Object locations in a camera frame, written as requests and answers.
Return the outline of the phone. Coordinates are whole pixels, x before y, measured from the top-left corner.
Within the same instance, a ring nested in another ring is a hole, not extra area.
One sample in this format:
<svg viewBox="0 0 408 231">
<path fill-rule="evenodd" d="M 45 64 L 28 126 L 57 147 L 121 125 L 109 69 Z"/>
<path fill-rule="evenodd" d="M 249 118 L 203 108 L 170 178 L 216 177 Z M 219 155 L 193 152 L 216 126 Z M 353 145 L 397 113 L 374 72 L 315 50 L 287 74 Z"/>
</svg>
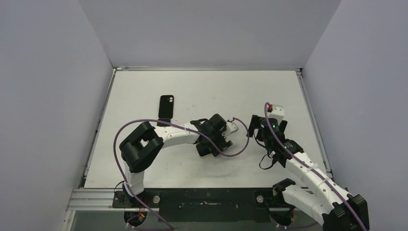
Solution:
<svg viewBox="0 0 408 231">
<path fill-rule="evenodd" d="M 213 145 L 207 143 L 196 144 L 196 150 L 200 157 L 206 157 L 209 155 L 217 157 L 219 155 L 219 151 Z"/>
</svg>

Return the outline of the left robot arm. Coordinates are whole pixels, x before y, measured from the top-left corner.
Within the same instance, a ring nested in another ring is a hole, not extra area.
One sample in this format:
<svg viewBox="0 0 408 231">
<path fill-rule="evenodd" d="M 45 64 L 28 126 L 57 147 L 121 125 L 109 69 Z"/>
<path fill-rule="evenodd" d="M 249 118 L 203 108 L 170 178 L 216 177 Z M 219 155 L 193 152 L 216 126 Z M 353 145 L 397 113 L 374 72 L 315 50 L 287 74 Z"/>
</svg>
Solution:
<svg viewBox="0 0 408 231">
<path fill-rule="evenodd" d="M 238 126 L 219 114 L 210 119 L 192 120 L 183 125 L 152 126 L 142 122 L 119 145 L 121 157 L 126 163 L 124 183 L 125 201 L 131 207 L 143 202 L 144 171 L 151 166 L 159 152 L 181 144 L 195 145 L 198 155 L 217 156 L 232 146 L 227 137 L 238 131 Z"/>
</svg>

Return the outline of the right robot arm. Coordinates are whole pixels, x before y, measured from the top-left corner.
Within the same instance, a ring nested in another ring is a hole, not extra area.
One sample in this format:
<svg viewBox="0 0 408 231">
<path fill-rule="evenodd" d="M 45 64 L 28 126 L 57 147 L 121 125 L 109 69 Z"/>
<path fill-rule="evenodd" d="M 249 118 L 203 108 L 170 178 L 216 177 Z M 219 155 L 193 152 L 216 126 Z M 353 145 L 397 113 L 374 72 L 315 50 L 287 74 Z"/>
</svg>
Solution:
<svg viewBox="0 0 408 231">
<path fill-rule="evenodd" d="M 284 120 L 253 115 L 248 129 L 248 136 L 267 151 L 272 165 L 280 164 L 311 191 L 287 178 L 273 185 L 273 203 L 300 209 L 325 231 L 368 231 L 367 201 L 360 194 L 352 195 L 321 171 L 298 143 L 285 137 L 286 125 Z"/>
</svg>

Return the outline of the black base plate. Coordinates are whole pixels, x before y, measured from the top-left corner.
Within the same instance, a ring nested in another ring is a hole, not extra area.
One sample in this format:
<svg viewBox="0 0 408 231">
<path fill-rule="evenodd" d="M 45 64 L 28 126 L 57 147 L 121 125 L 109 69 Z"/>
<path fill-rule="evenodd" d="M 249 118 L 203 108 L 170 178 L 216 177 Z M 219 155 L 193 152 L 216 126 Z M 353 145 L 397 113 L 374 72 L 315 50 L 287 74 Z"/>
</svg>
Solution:
<svg viewBox="0 0 408 231">
<path fill-rule="evenodd" d="M 288 223 L 295 211 L 272 188 L 147 188 L 138 197 L 168 222 Z"/>
</svg>

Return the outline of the aluminium frame rail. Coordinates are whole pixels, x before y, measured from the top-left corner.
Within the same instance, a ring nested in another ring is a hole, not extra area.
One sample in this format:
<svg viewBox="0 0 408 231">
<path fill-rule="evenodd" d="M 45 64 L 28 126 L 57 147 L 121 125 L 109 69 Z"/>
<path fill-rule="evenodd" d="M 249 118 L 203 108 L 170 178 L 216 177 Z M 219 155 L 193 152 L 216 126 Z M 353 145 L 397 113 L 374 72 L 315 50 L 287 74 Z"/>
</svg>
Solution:
<svg viewBox="0 0 408 231">
<path fill-rule="evenodd" d="M 310 189 L 303 189 L 291 185 L 279 190 L 272 188 L 148 188 L 139 195 L 144 204 L 140 204 L 126 191 L 119 189 L 77 189 L 71 194 L 68 203 L 69 210 L 124 210 L 124 211 L 159 211 L 159 207 L 166 202 L 175 202 L 182 207 L 192 202 L 195 205 L 222 205 L 228 201 L 242 205 L 244 200 L 263 196 L 272 197 L 279 202 L 290 205 L 305 203 L 327 206 L 331 210 L 333 203 L 343 203 L 348 199 L 348 192 L 343 194 L 332 189 L 319 189 L 312 193 Z"/>
</svg>

